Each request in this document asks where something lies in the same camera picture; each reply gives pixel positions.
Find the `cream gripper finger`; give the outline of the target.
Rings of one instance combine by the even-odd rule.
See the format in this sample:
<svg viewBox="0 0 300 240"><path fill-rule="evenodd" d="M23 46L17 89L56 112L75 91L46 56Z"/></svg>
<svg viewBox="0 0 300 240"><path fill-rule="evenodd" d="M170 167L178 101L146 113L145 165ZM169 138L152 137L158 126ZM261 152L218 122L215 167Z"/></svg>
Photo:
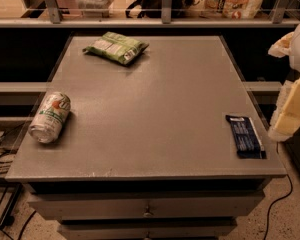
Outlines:
<svg viewBox="0 0 300 240"><path fill-rule="evenodd" d="M292 37L293 32L284 35L269 48L268 54L277 58L287 56L290 53L290 44Z"/></svg>
<svg viewBox="0 0 300 240"><path fill-rule="evenodd" d="M268 136L283 142L300 128L300 78L292 82L286 80L280 89L276 109L270 120Z"/></svg>

